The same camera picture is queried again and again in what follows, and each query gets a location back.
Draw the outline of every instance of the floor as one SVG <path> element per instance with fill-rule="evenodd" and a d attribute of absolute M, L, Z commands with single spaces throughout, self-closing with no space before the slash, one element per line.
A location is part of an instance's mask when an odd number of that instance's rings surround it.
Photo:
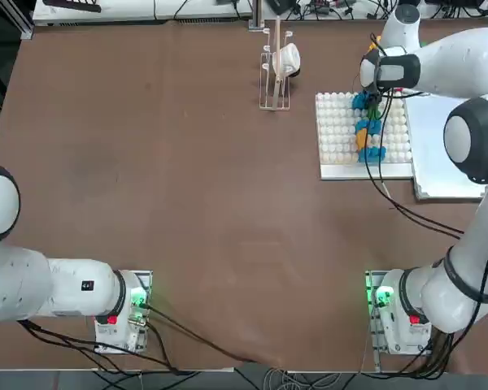
<path fill-rule="evenodd" d="M 11 75 L 16 53 L 19 48 L 19 34 L 12 26 L 0 19 L 0 42 L 8 41 L 12 44 L 0 46 L 0 76 L 7 82 Z M 264 374 L 267 367 L 255 364 L 247 364 L 240 368 L 241 372 L 256 386 L 262 389 Z M 343 374 L 334 388 L 342 388 L 343 384 L 351 374 Z M 310 380 L 320 378 L 320 375 L 308 374 Z M 113 380 L 119 378 L 111 375 Z M 169 384 L 173 384 L 178 379 L 170 374 L 149 374 L 139 378 L 133 378 L 122 383 L 122 388 L 126 390 L 138 389 L 163 389 Z M 0 371 L 0 390 L 99 390 L 105 383 L 97 376 L 88 371 Z M 202 374 L 190 379 L 178 389 L 226 389 L 233 390 L 253 390 L 253 386 L 246 382 L 239 374 L 230 372 L 203 372 Z M 357 376 L 348 386 L 349 390 L 378 389 L 386 390 L 406 388 L 407 390 L 464 390 L 477 388 L 488 390 L 488 377 L 479 375 L 444 375 L 437 381 L 415 381 L 412 379 L 392 379 L 375 380 L 363 376 Z"/>

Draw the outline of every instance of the white cup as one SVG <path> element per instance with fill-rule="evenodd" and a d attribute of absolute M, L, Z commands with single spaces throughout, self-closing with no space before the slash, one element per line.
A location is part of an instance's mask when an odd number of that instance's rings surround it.
<path fill-rule="evenodd" d="M 273 70 L 280 77 L 291 76 L 300 69 L 300 53 L 294 43 L 280 49 L 281 72 L 277 71 L 277 52 L 273 53 Z"/>

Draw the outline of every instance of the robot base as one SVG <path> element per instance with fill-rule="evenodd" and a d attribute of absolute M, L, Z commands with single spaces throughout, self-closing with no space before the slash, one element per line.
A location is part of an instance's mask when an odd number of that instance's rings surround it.
<path fill-rule="evenodd" d="M 126 285 L 123 308 L 116 317 L 96 317 L 96 341 L 140 353 L 146 349 L 149 310 L 139 305 L 148 303 L 150 299 L 152 271 L 120 271 L 120 274 Z M 103 346 L 96 347 L 96 351 L 124 353 Z"/>
<path fill-rule="evenodd" d="M 389 353 L 417 355 L 429 343 L 432 324 L 408 316 L 401 304 L 399 280 L 403 270 L 386 273 L 376 290 L 376 303 Z"/>

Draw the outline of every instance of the white platform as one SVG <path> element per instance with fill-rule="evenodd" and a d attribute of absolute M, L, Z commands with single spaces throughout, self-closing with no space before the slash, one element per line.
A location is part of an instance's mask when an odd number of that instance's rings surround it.
<path fill-rule="evenodd" d="M 368 179 L 364 162 L 359 162 L 355 125 L 367 119 L 367 111 L 352 110 L 357 93 L 318 93 L 316 95 L 316 128 L 322 180 Z M 380 111 L 386 104 L 384 99 Z M 380 147 L 380 136 L 368 136 L 368 146 Z M 381 173 L 386 179 L 412 178 L 412 152 L 407 114 L 403 99 L 395 99 L 384 129 L 386 156 Z M 374 178 L 379 176 L 376 163 L 369 163 Z"/>
<path fill-rule="evenodd" d="M 143 20 L 172 19 L 184 0 L 98 0 L 100 13 L 69 10 L 54 6 L 46 6 L 37 0 L 33 13 L 35 25 L 60 23 L 105 23 Z M 251 14 L 250 3 L 240 0 L 237 9 L 241 17 Z M 216 5 L 216 0 L 188 0 L 177 15 L 178 19 L 192 18 L 229 18 L 237 14 L 232 4 Z"/>

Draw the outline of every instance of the orange object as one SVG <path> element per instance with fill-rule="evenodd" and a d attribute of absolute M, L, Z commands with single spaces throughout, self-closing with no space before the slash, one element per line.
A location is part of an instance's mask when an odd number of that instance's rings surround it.
<path fill-rule="evenodd" d="M 362 128 L 356 133 L 356 144 L 358 150 L 362 150 L 365 147 L 365 138 L 367 137 L 367 128 Z"/>

